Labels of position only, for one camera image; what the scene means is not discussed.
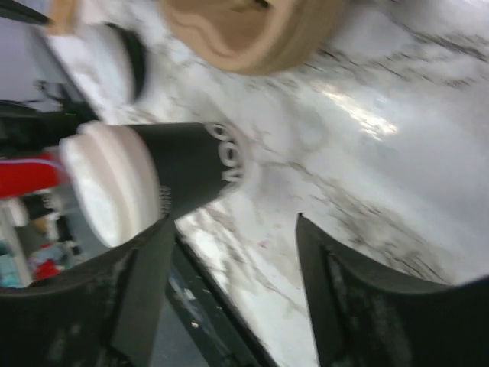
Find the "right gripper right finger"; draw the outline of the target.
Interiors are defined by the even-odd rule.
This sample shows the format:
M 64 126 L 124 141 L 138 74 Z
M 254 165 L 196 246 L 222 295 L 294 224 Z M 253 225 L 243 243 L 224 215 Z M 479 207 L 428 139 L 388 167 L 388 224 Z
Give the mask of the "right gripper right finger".
M 296 245 L 322 366 L 486 366 L 488 280 L 451 286 L 388 268 L 303 215 Z

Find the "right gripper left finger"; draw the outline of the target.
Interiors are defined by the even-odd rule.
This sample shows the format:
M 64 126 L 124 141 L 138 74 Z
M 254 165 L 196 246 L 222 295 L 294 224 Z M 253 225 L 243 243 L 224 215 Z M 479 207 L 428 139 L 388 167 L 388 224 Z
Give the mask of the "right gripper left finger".
M 124 245 L 1 290 L 3 366 L 147 366 L 175 244 L 163 218 Z

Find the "white plastic cup lid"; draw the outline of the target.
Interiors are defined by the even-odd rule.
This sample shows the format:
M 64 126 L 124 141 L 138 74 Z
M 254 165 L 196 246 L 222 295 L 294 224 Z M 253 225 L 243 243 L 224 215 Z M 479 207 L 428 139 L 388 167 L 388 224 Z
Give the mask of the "white plastic cup lid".
M 103 245 L 118 247 L 161 217 L 156 168 L 133 128 L 89 122 L 61 139 L 58 153 L 80 209 Z

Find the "black paper coffee cup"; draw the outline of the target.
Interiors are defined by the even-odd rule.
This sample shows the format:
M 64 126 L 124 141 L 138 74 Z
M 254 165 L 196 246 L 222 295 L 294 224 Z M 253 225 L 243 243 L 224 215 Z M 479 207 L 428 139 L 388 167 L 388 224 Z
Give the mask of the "black paper coffee cup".
M 230 122 L 133 125 L 156 168 L 162 207 L 177 219 L 250 180 L 252 153 Z

